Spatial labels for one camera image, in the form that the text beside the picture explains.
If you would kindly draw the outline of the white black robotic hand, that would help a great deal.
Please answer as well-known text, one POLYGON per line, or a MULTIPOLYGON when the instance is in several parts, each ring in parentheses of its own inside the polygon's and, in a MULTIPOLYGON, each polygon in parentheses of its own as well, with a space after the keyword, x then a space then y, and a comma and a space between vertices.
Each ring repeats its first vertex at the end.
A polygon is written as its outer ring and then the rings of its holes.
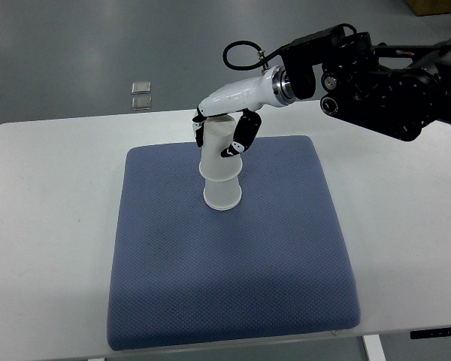
POLYGON ((204 124, 208 118, 241 112, 233 132, 232 141, 221 150, 222 158, 233 157, 247 151, 254 142, 262 124, 256 113, 264 105, 281 108, 292 104, 296 97, 283 66, 274 66, 261 77, 253 77, 227 84, 196 108, 192 129, 198 147, 204 144, 204 124))

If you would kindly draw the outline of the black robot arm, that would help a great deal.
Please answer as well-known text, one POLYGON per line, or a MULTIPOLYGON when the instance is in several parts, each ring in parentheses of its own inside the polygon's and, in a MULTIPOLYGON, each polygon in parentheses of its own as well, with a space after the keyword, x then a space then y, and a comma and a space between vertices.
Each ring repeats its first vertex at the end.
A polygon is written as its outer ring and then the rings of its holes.
POLYGON ((311 98, 321 65, 322 111, 396 138, 416 139, 439 120, 451 124, 451 38, 433 45, 374 45, 367 32, 342 23, 282 46, 292 93, 311 98))

